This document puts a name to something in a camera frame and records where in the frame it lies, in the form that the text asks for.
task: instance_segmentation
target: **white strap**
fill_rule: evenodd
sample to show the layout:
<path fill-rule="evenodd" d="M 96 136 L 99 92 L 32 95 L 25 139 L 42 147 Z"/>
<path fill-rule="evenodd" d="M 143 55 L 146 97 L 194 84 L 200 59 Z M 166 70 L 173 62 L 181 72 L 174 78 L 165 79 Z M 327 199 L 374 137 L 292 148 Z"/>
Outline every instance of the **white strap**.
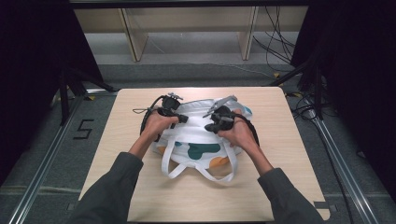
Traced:
<path fill-rule="evenodd" d="M 186 169 L 185 165 L 179 164 L 171 173 L 169 173 L 169 161 L 171 160 L 172 151 L 175 147 L 176 139 L 171 137 L 168 139 L 168 145 L 166 146 L 165 152 L 163 153 L 163 162 L 161 164 L 161 169 L 163 174 L 173 179 L 181 174 Z"/>
<path fill-rule="evenodd" d="M 227 156 L 228 156 L 228 159 L 230 160 L 230 164 L 231 164 L 231 168 L 232 168 L 232 171 L 228 175 L 224 176 L 221 179 L 217 179 L 213 175 L 211 175 L 201 165 L 199 165 L 199 164 L 195 165 L 195 169 L 197 169 L 204 177 L 206 177 L 209 180 L 220 181 L 220 182 L 230 182 L 233 179 L 233 176 L 236 173 L 236 170 L 238 168 L 238 160 L 236 159 L 235 151 L 233 150 L 232 147 L 230 147 L 230 143 L 229 142 L 225 142 L 225 143 L 223 143 L 223 145 L 224 145 L 225 151 L 227 152 Z"/>

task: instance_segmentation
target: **human hand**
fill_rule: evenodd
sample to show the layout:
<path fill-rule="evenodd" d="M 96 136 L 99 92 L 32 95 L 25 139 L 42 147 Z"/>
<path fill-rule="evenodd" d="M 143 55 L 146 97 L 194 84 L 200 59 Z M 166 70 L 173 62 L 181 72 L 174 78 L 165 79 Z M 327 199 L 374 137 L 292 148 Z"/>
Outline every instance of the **human hand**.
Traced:
<path fill-rule="evenodd" d="M 241 114 L 241 110 L 235 109 L 234 113 Z M 234 118 L 231 130 L 219 131 L 218 135 L 229 140 L 232 147 L 236 146 L 241 147 L 244 150 L 249 150 L 258 146 L 248 125 L 244 120 L 238 117 Z"/>
<path fill-rule="evenodd" d="M 167 129 L 172 123 L 178 123 L 178 118 L 161 116 L 157 110 L 154 110 L 148 116 L 142 135 L 147 134 L 150 140 L 155 141 L 158 135 L 162 134 L 163 130 Z"/>

